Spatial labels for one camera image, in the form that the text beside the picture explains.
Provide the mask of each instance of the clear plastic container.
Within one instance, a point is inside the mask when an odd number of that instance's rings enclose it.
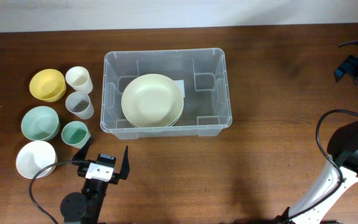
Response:
[[[183,80],[185,106],[170,127],[135,128],[125,118],[121,97],[135,78],[150,73]],[[104,57],[101,129],[119,139],[215,136],[232,123],[226,62],[221,49],[109,52]]]

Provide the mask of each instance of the wooden table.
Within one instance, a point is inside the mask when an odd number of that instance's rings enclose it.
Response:
[[[47,105],[62,126],[78,120],[64,105],[29,93],[32,76],[44,68],[65,73],[86,67],[94,90],[94,116],[86,120],[94,137],[88,159],[99,153],[122,158],[130,148],[131,173],[108,188],[99,221],[107,223],[229,223],[240,218],[274,218],[293,205],[321,172],[324,157],[314,131],[327,110],[358,112],[358,89],[346,76],[335,84],[333,71],[357,47],[338,44],[358,39],[358,24],[253,26],[200,29],[101,30],[0,34],[0,223],[51,223],[28,196],[29,180],[15,159],[29,142],[20,129],[23,115]],[[102,132],[100,105],[103,57],[113,50],[198,49],[226,53],[232,125],[218,136],[143,138],[121,141]],[[66,96],[73,92],[68,87]],[[324,145],[346,115],[327,119]],[[59,161],[76,148],[60,136],[50,143]],[[34,185],[34,197],[59,222],[60,202],[81,190],[75,166],[57,167]],[[358,223],[358,184],[325,219]]]

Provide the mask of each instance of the green cup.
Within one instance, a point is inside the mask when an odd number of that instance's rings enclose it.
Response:
[[[63,142],[78,149],[81,149],[90,137],[91,134],[88,128],[81,121],[66,124],[62,131]]]
[[[48,141],[60,130],[56,111],[48,106],[38,106],[27,112],[21,124],[22,133],[30,140]]]

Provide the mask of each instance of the yellow bowl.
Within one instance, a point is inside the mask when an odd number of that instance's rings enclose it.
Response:
[[[39,100],[55,102],[66,93],[65,77],[55,69],[42,70],[32,77],[30,92]]]

